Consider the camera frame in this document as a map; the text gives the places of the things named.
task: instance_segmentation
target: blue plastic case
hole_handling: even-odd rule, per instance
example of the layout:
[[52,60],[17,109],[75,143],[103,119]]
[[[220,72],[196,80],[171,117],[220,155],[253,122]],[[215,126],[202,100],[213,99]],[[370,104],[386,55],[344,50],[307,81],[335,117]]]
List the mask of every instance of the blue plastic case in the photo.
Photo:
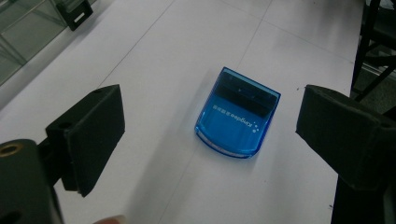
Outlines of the blue plastic case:
[[252,157],[262,145],[279,98],[280,93],[224,67],[195,131],[222,154]]

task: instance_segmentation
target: blue device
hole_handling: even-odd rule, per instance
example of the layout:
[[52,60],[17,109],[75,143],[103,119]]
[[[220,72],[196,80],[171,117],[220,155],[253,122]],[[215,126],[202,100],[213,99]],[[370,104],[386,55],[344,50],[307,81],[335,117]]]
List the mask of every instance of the blue device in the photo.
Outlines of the blue device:
[[227,156],[249,158],[262,145],[280,93],[224,67],[196,125],[196,134]]

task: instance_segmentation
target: white table surface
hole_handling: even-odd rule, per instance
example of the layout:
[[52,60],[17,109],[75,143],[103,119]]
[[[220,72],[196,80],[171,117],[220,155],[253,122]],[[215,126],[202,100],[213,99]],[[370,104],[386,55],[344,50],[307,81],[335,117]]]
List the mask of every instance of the white table surface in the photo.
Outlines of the white table surface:
[[[348,94],[362,4],[98,0],[76,32],[65,30],[1,87],[37,75],[0,111],[0,142],[39,143],[88,92],[120,84],[126,132],[94,190],[83,199],[55,185],[65,223],[117,214],[131,224],[330,223],[337,174],[295,126],[306,84]],[[282,94],[248,160],[194,134],[223,66]]]

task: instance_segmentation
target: black foam block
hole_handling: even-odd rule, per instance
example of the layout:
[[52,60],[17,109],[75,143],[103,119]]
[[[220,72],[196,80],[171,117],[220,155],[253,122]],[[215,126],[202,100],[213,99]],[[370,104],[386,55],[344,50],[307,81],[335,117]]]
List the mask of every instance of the black foam block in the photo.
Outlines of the black foam block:
[[307,85],[297,134],[353,189],[376,189],[396,146],[396,122],[345,95]]

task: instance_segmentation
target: blue card reader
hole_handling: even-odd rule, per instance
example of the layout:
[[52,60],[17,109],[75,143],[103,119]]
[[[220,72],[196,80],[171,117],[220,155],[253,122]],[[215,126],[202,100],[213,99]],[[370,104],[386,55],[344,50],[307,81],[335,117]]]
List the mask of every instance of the blue card reader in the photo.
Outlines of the blue card reader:
[[250,158],[262,145],[279,98],[280,93],[224,67],[195,132],[222,154]]

